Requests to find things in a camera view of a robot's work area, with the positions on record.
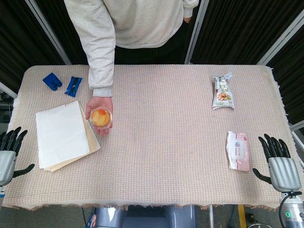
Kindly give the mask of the nut snack bag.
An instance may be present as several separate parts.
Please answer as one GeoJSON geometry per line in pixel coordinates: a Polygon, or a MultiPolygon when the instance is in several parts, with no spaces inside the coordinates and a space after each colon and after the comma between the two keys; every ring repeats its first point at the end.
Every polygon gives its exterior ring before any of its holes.
{"type": "Polygon", "coordinates": [[[233,93],[231,91],[230,79],[232,78],[232,72],[229,72],[223,76],[214,76],[214,97],[212,103],[212,109],[227,107],[235,110],[235,103],[233,93]]]}

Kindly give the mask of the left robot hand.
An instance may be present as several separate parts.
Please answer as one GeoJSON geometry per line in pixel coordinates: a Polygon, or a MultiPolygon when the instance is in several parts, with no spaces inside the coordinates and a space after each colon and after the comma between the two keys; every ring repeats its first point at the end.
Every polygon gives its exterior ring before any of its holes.
{"type": "Polygon", "coordinates": [[[0,134],[0,187],[8,185],[13,178],[25,175],[33,170],[35,164],[30,164],[22,170],[15,170],[16,160],[27,130],[21,127],[0,134]]]}

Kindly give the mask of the beige woven tablecloth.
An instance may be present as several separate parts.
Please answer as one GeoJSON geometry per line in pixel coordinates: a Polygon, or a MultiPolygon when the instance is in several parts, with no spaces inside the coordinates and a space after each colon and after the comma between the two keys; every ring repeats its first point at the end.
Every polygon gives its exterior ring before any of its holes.
{"type": "Polygon", "coordinates": [[[245,204],[276,208],[280,194],[253,172],[229,168],[228,131],[244,133],[250,168],[268,175],[259,136],[284,140],[298,156],[272,71],[257,65],[117,65],[113,128],[101,148],[54,172],[39,168],[36,113],[91,98],[88,66],[33,66],[25,73],[9,129],[25,136],[16,168],[35,164],[5,187],[3,206],[245,204]],[[214,76],[232,72],[235,110],[212,109],[214,76]],[[62,82],[51,90],[43,78],[62,82]],[[65,94],[81,77],[75,97],[65,94]]]}

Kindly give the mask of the pink wet wipes pack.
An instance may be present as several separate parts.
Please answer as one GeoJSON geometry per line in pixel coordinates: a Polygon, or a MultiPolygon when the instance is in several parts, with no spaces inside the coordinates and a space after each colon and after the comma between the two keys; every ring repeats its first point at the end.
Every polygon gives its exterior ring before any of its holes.
{"type": "Polygon", "coordinates": [[[230,169],[245,172],[250,170],[248,140],[244,133],[228,131],[226,151],[230,169]]]}

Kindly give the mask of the white paper stack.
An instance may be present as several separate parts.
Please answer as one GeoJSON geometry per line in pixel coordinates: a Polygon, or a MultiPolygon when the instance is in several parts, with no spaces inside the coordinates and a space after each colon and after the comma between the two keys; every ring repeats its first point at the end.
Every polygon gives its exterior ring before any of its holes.
{"type": "Polygon", "coordinates": [[[36,113],[39,167],[56,171],[101,146],[78,101],[36,113]]]}

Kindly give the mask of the person's grey sweatshirt torso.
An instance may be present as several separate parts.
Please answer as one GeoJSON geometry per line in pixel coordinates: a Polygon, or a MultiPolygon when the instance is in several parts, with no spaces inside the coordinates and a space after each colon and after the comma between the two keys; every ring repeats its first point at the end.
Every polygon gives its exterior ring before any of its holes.
{"type": "Polygon", "coordinates": [[[192,17],[199,0],[102,0],[108,45],[159,48],[192,17]]]}

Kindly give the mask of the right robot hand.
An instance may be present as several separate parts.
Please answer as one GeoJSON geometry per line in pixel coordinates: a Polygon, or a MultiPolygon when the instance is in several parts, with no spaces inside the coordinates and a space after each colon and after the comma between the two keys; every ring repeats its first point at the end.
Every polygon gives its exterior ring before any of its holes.
{"type": "Polygon", "coordinates": [[[263,152],[268,165],[270,176],[262,175],[256,168],[255,176],[268,184],[278,192],[297,192],[301,189],[298,170],[293,158],[291,158],[287,144],[282,139],[276,139],[265,134],[259,136],[263,152]]]}

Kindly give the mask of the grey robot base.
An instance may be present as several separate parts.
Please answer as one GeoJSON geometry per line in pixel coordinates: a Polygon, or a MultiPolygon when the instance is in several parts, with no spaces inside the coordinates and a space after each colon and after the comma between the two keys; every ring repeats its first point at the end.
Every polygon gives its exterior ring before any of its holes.
{"type": "Polygon", "coordinates": [[[86,228],[197,228],[195,207],[96,208],[86,228]]]}

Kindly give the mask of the grey sweatshirt sleeve forearm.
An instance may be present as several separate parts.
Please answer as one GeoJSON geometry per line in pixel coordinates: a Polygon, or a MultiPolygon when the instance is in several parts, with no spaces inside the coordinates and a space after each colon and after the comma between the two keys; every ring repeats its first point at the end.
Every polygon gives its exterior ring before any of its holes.
{"type": "Polygon", "coordinates": [[[64,0],[89,64],[93,96],[112,97],[115,30],[102,0],[64,0]]]}

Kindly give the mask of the person's bare hand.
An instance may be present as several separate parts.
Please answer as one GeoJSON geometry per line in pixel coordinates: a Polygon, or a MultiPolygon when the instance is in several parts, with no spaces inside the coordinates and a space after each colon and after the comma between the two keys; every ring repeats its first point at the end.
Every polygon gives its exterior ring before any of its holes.
{"type": "Polygon", "coordinates": [[[113,102],[111,97],[93,96],[86,104],[85,117],[87,120],[93,114],[95,130],[100,136],[106,136],[112,128],[110,113],[113,113],[113,102]]]}

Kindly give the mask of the blue folded snack wrapper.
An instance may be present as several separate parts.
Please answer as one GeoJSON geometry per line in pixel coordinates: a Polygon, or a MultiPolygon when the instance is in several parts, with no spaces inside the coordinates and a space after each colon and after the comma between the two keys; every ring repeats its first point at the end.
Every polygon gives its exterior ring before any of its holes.
{"type": "Polygon", "coordinates": [[[48,76],[42,79],[43,82],[53,91],[56,91],[62,86],[62,82],[54,73],[50,73],[48,76]]]}

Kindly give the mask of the blue snack bar packet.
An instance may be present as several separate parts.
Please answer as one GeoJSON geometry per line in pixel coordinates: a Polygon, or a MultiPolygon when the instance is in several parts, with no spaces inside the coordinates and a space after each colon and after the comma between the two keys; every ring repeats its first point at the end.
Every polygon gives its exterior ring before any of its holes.
{"type": "Polygon", "coordinates": [[[72,76],[69,85],[65,91],[65,94],[71,97],[75,97],[81,81],[82,81],[81,77],[72,76]]]}

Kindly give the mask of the orange jelly cup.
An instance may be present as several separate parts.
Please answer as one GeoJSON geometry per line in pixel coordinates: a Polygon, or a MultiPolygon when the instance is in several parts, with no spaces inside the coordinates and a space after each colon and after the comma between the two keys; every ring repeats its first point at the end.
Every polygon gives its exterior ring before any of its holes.
{"type": "Polygon", "coordinates": [[[105,107],[98,107],[91,110],[90,122],[98,129],[110,128],[113,120],[112,112],[105,107]]]}

